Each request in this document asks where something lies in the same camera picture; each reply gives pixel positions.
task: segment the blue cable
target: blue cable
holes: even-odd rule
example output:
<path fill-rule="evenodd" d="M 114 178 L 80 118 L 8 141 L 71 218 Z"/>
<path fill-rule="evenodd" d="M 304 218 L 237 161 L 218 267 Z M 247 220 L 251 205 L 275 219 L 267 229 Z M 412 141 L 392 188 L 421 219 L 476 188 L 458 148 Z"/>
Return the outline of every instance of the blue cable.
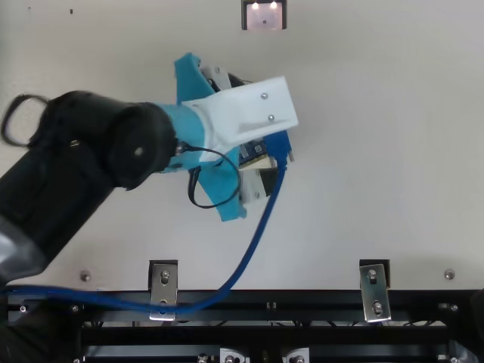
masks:
<path fill-rule="evenodd" d="M 70 290 L 64 289 L 61 287 L 45 287 L 45 286 L 28 286 L 25 288 L 16 287 L 16 290 L 11 291 L 10 293 L 13 294 L 32 294 L 32 295 L 48 295 L 50 298 L 55 299 L 68 299 L 74 300 L 79 303 L 85 304 L 92 304 L 97 306 L 105 306 L 114 309 L 122 309 L 122 310 L 135 310 L 139 312 L 149 312 L 149 311 L 158 311 L 160 313 L 166 312 L 174 312 L 176 314 L 189 314 L 192 312 L 196 312 L 201 309 L 205 309 L 208 306 L 218 303 L 219 301 L 223 300 L 231 291 L 231 288 L 237 283 L 239 278 L 244 273 L 247 265 L 249 265 L 250 259 L 254 252 L 256 252 L 256 248 L 259 245 L 260 239 L 262 234 L 264 233 L 265 226 L 267 225 L 267 221 L 271 215 L 272 209 L 274 208 L 275 201 L 278 198 L 279 191 L 281 190 L 282 181 L 284 180 L 284 175 L 286 173 L 287 168 L 287 161 L 286 158 L 278 158 L 278 177 L 275 182 L 274 190 L 267 202 L 265 207 L 264 213 L 262 214 L 262 218 L 260 219 L 259 225 L 257 225 L 256 232 L 250 242 L 247 251 L 245 252 L 242 260 L 240 261 L 239 265 L 235 269 L 234 273 L 231 277 L 214 293 L 213 296 L 195 302 L 189 306 L 161 306 L 161 305 L 154 305 L 154 304 L 147 304 L 142 302 L 133 302 L 123 299 L 117 299 L 115 297 L 110 297 L 108 295 L 95 293 L 95 292 L 88 292 L 88 291 L 78 291 L 78 290 Z"/>

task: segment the metal bracket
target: metal bracket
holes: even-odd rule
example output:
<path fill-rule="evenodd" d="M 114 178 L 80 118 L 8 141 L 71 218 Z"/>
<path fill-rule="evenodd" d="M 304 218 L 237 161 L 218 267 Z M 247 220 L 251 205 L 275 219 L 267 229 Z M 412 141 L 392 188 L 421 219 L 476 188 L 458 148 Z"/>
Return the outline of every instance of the metal bracket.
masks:
<path fill-rule="evenodd" d="M 250 363 L 250 358 L 235 349 L 220 348 L 220 363 Z"/>
<path fill-rule="evenodd" d="M 178 292 L 178 265 L 169 263 L 154 263 L 151 269 L 151 303 L 176 304 Z M 174 321 L 175 313 L 161 314 L 150 311 L 150 320 Z"/>
<path fill-rule="evenodd" d="M 360 266 L 361 297 L 369 323 L 392 319 L 383 265 Z"/>
<path fill-rule="evenodd" d="M 310 363 L 309 348 L 299 348 L 291 350 L 282 357 L 283 363 Z"/>

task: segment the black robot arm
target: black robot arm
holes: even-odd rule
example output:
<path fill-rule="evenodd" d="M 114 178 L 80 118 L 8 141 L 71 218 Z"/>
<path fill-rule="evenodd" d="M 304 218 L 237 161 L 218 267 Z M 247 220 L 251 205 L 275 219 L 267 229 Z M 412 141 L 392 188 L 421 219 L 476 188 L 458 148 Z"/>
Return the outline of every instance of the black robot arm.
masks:
<path fill-rule="evenodd" d="M 16 98 L 2 123 L 6 134 Z M 49 101 L 28 152 L 0 178 L 0 284 L 37 275 L 116 187 L 131 190 L 163 171 L 177 140 L 153 104 L 90 92 Z"/>

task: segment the white wall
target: white wall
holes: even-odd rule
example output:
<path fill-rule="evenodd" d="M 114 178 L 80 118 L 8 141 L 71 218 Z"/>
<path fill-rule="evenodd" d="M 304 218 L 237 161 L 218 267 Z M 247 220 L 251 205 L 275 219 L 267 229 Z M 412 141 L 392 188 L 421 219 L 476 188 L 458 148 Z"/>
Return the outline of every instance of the white wall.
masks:
<path fill-rule="evenodd" d="M 249 33 L 238 0 L 0 0 L 0 109 L 74 89 L 174 101 L 172 62 L 187 51 L 245 79 L 283 74 L 296 162 L 237 288 L 357 289 L 370 258 L 391 260 L 393 288 L 482 288 L 484 2 L 289 3 L 287 30 Z M 20 155 L 2 145 L 0 172 Z M 262 207 L 222 224 L 190 205 L 187 181 L 116 191 L 30 281 L 141 290 L 149 259 L 178 259 L 180 288 L 217 288 Z"/>

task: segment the bolt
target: bolt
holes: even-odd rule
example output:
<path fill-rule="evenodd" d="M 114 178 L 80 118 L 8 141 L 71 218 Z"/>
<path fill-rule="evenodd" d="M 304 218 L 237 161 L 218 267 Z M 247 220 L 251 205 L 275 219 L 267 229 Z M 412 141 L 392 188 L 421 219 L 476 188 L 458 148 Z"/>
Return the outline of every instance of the bolt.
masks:
<path fill-rule="evenodd" d="M 370 280 L 376 280 L 377 279 L 377 272 L 375 270 L 369 270 L 368 271 L 368 277 Z"/>
<path fill-rule="evenodd" d="M 448 268 L 445 270 L 444 275 L 447 280 L 454 280 L 455 271 L 451 268 Z"/>
<path fill-rule="evenodd" d="M 91 280 L 91 273 L 89 271 L 81 271 L 81 281 L 89 282 Z"/>
<path fill-rule="evenodd" d="M 144 150 L 142 147 L 138 147 L 136 150 L 135 150 L 135 156 L 137 157 L 140 157 L 141 155 L 143 155 L 144 153 Z"/>
<path fill-rule="evenodd" d="M 161 273 L 161 283 L 163 285 L 168 284 L 168 279 L 169 279 L 169 271 L 163 270 L 163 272 Z"/>
<path fill-rule="evenodd" d="M 373 303 L 373 312 L 375 313 L 375 315 L 380 315 L 383 312 L 383 307 L 379 301 L 375 301 Z"/>

